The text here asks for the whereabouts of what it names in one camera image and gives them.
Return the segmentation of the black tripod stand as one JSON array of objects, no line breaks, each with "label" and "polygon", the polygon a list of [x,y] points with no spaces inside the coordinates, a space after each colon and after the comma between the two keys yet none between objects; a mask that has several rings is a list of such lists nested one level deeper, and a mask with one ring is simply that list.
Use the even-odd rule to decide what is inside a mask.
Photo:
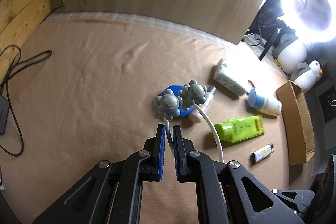
[{"label": "black tripod stand", "polygon": [[260,61],[280,37],[281,31],[286,28],[285,22],[280,19],[283,15],[280,5],[263,5],[243,36],[242,41],[252,48],[257,48],[264,42],[259,55]]}]

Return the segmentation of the brown cardboard box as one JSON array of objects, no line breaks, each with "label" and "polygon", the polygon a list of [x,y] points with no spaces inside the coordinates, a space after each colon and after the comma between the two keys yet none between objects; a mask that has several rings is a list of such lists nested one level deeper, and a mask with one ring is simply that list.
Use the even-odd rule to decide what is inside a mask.
[{"label": "brown cardboard box", "polygon": [[293,81],[276,90],[282,103],[289,165],[305,164],[315,154],[314,131],[304,92]]}]

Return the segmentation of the lime green tube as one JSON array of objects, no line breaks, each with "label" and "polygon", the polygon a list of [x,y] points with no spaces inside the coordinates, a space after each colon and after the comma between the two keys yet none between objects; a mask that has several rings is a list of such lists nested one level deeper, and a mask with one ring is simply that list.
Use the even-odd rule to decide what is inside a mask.
[{"label": "lime green tube", "polygon": [[261,115],[237,117],[217,123],[215,129],[221,141],[238,143],[265,133]]}]

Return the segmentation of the grey ball white massager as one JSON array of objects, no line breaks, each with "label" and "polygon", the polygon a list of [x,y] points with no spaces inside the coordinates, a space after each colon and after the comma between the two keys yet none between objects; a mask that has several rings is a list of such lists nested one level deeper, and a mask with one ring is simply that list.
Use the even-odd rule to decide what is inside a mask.
[{"label": "grey ball white massager", "polygon": [[181,111],[187,111],[190,108],[198,110],[212,132],[219,154],[219,161],[224,163],[223,147],[217,130],[215,129],[215,125],[199,106],[205,103],[205,93],[208,89],[209,88],[205,85],[201,85],[196,80],[191,80],[188,84],[183,85],[181,90],[177,93],[174,93],[172,89],[166,89],[161,96],[156,96],[154,99],[154,116],[157,119],[163,120],[167,141],[171,151],[173,151],[174,147],[170,130],[170,121],[180,117]]}]

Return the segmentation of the black power adapter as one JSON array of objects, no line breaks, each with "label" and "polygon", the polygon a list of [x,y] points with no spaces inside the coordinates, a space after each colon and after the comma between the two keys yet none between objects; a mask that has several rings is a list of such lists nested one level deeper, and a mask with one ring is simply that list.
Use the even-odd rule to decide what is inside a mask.
[{"label": "black power adapter", "polygon": [[4,135],[6,130],[7,118],[9,115],[9,102],[8,100],[0,96],[0,134]]}]

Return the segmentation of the patterned lighter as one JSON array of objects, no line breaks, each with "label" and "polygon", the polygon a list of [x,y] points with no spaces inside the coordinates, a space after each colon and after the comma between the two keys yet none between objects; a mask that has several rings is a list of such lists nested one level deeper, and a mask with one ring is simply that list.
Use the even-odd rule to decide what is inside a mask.
[{"label": "patterned lighter", "polygon": [[254,151],[251,154],[251,162],[252,164],[256,164],[261,162],[262,160],[266,159],[274,152],[274,145],[272,143]]}]

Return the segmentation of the dotted tissue pack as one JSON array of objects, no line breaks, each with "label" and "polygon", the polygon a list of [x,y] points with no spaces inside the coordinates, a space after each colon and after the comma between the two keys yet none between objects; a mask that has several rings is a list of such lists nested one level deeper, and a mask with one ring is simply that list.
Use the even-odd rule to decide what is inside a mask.
[{"label": "dotted tissue pack", "polygon": [[230,59],[218,61],[213,80],[238,97],[248,94],[251,89],[245,74]]}]

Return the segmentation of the small white penguin plush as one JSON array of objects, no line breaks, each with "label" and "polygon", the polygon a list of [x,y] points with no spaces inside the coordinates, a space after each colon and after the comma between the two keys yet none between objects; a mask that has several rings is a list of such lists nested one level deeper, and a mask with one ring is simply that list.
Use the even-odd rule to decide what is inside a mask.
[{"label": "small white penguin plush", "polygon": [[298,64],[291,74],[290,80],[306,93],[321,79],[322,74],[321,64],[317,60],[313,60],[310,64],[306,62]]}]

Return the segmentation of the white blue lotion bottle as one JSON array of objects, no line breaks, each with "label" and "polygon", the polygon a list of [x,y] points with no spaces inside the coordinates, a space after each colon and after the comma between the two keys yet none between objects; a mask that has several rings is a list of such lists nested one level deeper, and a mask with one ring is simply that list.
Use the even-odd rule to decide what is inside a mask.
[{"label": "white blue lotion bottle", "polygon": [[282,103],[276,97],[266,96],[255,88],[248,94],[248,106],[271,116],[280,116],[282,112]]}]

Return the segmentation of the small pink bottle grey cap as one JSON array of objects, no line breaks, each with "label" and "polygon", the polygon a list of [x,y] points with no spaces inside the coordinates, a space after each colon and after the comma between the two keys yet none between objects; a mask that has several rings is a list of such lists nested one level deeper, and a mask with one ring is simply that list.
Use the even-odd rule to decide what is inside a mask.
[{"label": "small pink bottle grey cap", "polygon": [[[206,101],[204,104],[202,105],[199,105],[200,108],[206,112],[207,111],[207,108],[210,106],[211,102],[213,101],[214,99],[214,93],[216,92],[217,88],[215,86],[210,86],[208,91],[205,93],[205,98],[206,98]],[[194,109],[191,114],[188,115],[188,118],[189,120],[192,122],[192,123],[201,123],[203,117],[201,115],[200,112],[198,112],[198,110]]]}]

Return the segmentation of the large white penguin plush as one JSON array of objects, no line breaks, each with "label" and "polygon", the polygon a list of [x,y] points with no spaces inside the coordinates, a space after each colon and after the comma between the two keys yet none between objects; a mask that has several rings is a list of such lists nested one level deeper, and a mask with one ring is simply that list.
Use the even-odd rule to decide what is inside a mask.
[{"label": "large white penguin plush", "polygon": [[291,75],[297,65],[305,61],[313,46],[312,42],[299,39],[295,34],[284,34],[272,55],[283,71]]}]

